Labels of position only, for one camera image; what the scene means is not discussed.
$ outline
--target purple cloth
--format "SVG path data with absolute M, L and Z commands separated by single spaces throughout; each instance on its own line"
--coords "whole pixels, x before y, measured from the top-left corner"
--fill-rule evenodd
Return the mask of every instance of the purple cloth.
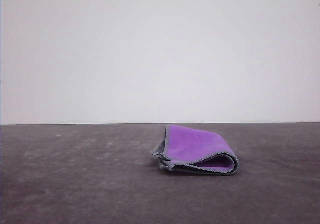
M 177 125 L 166 127 L 166 138 L 153 155 L 161 168 L 203 174 L 233 174 L 238 158 L 218 134 Z

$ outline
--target dark gray surface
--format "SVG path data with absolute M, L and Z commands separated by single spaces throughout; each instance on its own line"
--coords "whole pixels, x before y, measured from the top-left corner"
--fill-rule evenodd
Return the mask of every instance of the dark gray surface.
M 164 124 L 2 126 L 2 223 L 320 222 L 320 123 L 181 125 L 223 136 L 239 171 L 160 170 Z

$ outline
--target folded fabric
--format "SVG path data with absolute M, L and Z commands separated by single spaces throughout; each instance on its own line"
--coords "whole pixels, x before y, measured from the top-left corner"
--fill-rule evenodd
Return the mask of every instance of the folded fabric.
M 220 135 L 177 125 L 168 125 L 165 131 L 165 139 L 152 152 L 160 168 L 215 175 L 238 169 L 237 156 Z

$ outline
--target white wall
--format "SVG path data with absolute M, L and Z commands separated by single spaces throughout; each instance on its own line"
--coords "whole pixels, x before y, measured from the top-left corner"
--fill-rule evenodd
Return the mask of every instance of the white wall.
M 320 121 L 320 0 L 1 0 L 2 124 Z

